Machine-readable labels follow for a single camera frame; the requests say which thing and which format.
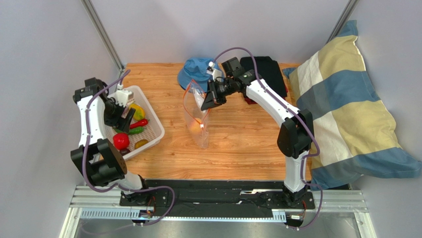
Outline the red tomato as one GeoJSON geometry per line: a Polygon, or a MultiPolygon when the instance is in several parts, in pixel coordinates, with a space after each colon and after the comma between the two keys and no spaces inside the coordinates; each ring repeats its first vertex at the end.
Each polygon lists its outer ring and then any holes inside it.
{"type": "Polygon", "coordinates": [[[118,150],[126,149],[130,145],[129,136],[124,132],[115,134],[112,139],[118,150]]]}

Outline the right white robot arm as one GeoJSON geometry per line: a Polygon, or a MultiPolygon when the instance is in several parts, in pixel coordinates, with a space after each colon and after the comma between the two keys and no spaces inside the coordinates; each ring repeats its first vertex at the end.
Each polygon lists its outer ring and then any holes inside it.
{"type": "Polygon", "coordinates": [[[233,93],[242,93],[261,106],[280,128],[277,146],[286,159],[283,198],[289,204],[297,203],[307,192],[304,166],[314,135],[311,112],[287,103],[255,70],[246,71],[237,58],[222,66],[223,70],[218,70],[215,62],[208,63],[207,73],[211,77],[201,110],[225,104],[226,97],[233,93]]]}

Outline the pink peach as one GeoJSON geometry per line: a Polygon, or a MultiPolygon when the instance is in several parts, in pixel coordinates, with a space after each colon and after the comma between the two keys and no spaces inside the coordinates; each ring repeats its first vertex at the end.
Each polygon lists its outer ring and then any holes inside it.
{"type": "Polygon", "coordinates": [[[201,118],[192,118],[188,122],[187,127],[192,134],[202,134],[204,125],[201,118]]]}

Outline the clear orange-zip bag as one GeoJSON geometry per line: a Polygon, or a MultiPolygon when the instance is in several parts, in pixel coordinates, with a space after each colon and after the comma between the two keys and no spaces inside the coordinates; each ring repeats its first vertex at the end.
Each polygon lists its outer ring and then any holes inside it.
{"type": "Polygon", "coordinates": [[[206,93],[202,87],[191,80],[183,95],[184,119],[189,133],[200,148],[209,146],[209,110],[202,110],[206,93]]]}

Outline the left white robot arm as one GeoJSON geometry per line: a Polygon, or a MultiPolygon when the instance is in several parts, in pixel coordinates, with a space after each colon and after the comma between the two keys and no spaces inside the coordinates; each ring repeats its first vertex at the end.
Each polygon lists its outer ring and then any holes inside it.
{"type": "Polygon", "coordinates": [[[81,117],[81,137],[78,148],[70,152],[72,162],[88,187],[96,192],[107,192],[116,186],[126,194],[144,189],[144,179],[128,171],[105,129],[108,126],[129,132],[135,114],[127,106],[132,93],[119,89],[110,96],[110,86],[95,77],[84,83],[73,95],[81,117]]]}

